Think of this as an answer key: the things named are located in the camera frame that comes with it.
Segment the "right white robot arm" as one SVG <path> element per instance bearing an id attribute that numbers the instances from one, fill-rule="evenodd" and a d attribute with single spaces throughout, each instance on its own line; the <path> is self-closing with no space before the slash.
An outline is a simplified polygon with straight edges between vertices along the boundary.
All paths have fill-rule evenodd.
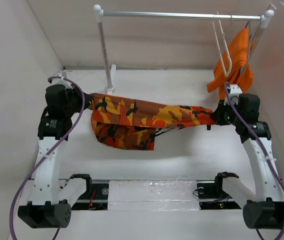
<path id="1" fill-rule="evenodd" d="M 219 197 L 229 195 L 236 202 L 249 229 L 284 231 L 284 184 L 272 155 L 270 129 L 258 119 L 259 105 L 256 95 L 227 93 L 213 113 L 217 125 L 235 126 L 249 158 L 255 191 L 248 189 L 232 172 L 220 172 L 213 191 Z"/>

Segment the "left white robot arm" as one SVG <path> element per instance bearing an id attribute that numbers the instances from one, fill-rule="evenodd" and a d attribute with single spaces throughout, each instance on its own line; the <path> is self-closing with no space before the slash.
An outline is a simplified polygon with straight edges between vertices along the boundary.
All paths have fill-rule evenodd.
<path id="1" fill-rule="evenodd" d="M 27 204 L 18 208 L 18 217 L 32 229 L 66 228 L 78 198 L 88 198 L 93 193 L 87 173 L 71 175 L 65 186 L 59 180 L 69 134 L 78 123 L 71 118 L 83 114 L 86 99 L 75 84 L 49 86 L 45 99 L 47 106 L 38 127 L 38 158 L 31 173 L 34 185 Z"/>

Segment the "orange camouflage trousers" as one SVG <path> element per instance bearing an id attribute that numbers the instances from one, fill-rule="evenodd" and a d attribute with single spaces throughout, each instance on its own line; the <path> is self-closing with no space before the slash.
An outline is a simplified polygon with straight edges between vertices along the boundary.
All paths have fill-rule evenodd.
<path id="1" fill-rule="evenodd" d="M 201 106 L 165 105 L 101 93 L 86 98 L 98 142 L 122 150 L 154 150 L 157 136 L 172 129 L 211 126 L 212 110 Z"/>

